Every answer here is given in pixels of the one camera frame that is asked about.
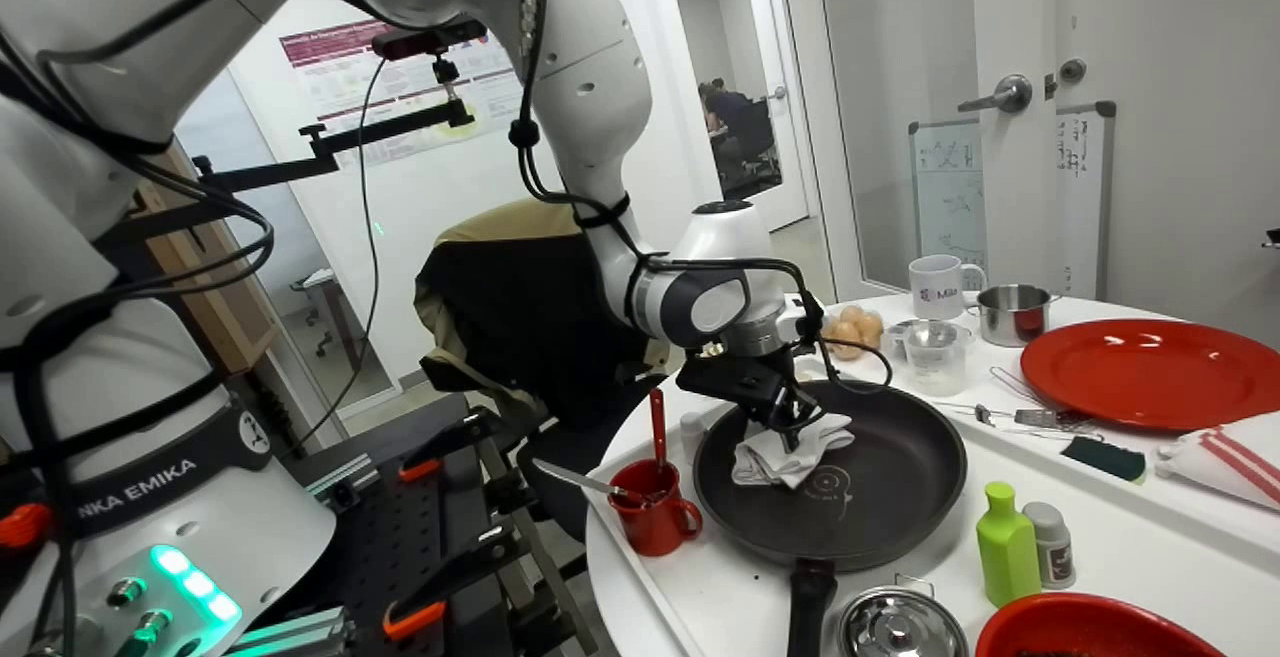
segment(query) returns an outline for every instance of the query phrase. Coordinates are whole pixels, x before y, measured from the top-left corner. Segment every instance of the green sponge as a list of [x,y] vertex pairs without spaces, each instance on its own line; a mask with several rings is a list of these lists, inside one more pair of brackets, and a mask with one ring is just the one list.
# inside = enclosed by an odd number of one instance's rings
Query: green sponge
[[1134,484],[1142,484],[1142,478],[1147,474],[1147,457],[1142,452],[1087,437],[1073,439],[1062,450],[1062,455]]

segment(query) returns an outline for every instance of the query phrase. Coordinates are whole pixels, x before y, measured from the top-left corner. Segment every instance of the red bowl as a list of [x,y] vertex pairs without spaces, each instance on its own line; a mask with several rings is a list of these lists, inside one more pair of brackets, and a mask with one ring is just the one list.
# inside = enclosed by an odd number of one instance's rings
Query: red bowl
[[1226,657],[1213,645],[1140,607],[1071,592],[1033,594],[1005,604],[982,628],[974,657],[1019,652],[1089,657]]

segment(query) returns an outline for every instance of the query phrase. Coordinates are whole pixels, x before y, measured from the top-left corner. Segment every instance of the whiteboard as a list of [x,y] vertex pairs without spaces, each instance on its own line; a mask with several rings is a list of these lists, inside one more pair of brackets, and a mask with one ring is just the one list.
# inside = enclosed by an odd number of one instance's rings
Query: whiteboard
[[[1057,113],[1056,204],[1062,219],[1056,295],[1106,296],[1107,214],[1115,102],[1065,108]],[[955,255],[987,269],[983,209],[982,134],[978,120],[913,123],[908,128],[915,191],[916,248],[920,255]],[[978,284],[965,284],[977,289]]]

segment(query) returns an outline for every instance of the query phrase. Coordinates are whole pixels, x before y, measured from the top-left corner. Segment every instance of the pot lid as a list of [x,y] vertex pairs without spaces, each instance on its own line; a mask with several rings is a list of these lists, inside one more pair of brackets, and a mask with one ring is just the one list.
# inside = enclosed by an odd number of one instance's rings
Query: pot lid
[[879,587],[855,597],[840,619],[846,657],[966,657],[956,619],[925,594]]

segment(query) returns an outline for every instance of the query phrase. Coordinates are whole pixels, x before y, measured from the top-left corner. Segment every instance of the red mug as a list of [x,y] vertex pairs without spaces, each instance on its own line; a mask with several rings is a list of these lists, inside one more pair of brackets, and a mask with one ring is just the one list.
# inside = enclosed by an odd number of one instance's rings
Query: red mug
[[618,512],[622,531],[636,553],[662,557],[703,531],[703,514],[680,497],[680,471],[671,462],[663,470],[658,470],[657,460],[631,462],[609,484],[654,496],[648,505],[609,496],[609,506]]

